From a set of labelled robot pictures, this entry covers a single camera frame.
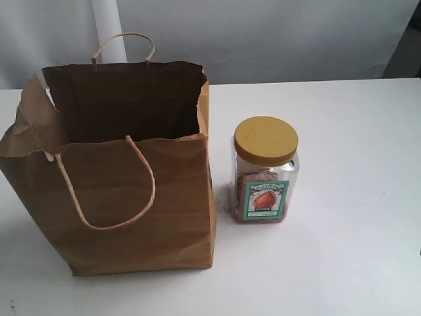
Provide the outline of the white backdrop curtain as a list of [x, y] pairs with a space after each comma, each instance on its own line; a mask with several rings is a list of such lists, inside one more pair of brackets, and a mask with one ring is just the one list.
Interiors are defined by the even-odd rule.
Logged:
[[1, 87], [45, 66], [186, 60], [212, 84], [379, 78], [416, 1], [2, 1]]

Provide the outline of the brown paper bag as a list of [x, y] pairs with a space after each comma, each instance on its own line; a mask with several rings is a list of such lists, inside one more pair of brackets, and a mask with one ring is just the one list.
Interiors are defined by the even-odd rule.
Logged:
[[43, 68], [1, 139], [1, 171], [75, 276], [212, 266], [201, 65]]

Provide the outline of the clear jar yellow lid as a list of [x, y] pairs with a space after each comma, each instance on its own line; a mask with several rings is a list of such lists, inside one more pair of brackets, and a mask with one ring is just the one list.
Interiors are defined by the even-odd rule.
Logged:
[[299, 174], [298, 133], [268, 116], [248, 118], [232, 138], [232, 217], [239, 223], [285, 219]]

